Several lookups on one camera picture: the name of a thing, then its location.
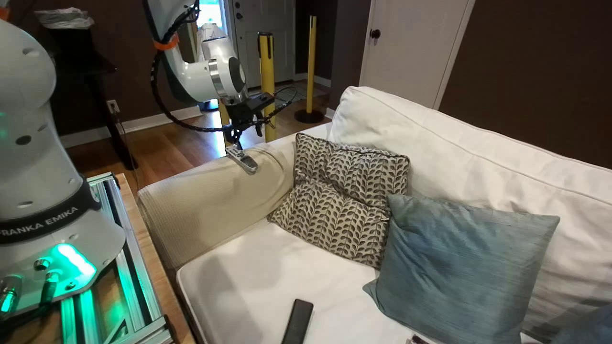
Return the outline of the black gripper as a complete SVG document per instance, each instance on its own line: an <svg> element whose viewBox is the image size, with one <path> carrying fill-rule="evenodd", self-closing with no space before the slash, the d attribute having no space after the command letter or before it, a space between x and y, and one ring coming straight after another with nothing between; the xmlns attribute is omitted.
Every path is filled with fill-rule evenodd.
<svg viewBox="0 0 612 344"><path fill-rule="evenodd" d="M274 98L268 92L255 92L251 96L243 98L228 98L226 110L230 115L230 127L234 131L228 131L228 146L226 152L241 152L239 144L239 131L245 131L255 125L255 117L260 115L268 106L274 104Z"/></svg>

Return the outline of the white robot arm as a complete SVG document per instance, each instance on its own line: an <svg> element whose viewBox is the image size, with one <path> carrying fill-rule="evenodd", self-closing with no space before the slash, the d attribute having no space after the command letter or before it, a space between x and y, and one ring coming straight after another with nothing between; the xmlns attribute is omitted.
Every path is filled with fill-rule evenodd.
<svg viewBox="0 0 612 344"><path fill-rule="evenodd" d="M236 144L266 123L274 104L249 94L232 41L205 29L201 54L186 62L178 29L199 18L197 0L144 0L155 60L192 102L220 100ZM71 163L52 117L56 68L27 31L0 20L0 316L10 320L88 291L119 257L125 232Z"/></svg>

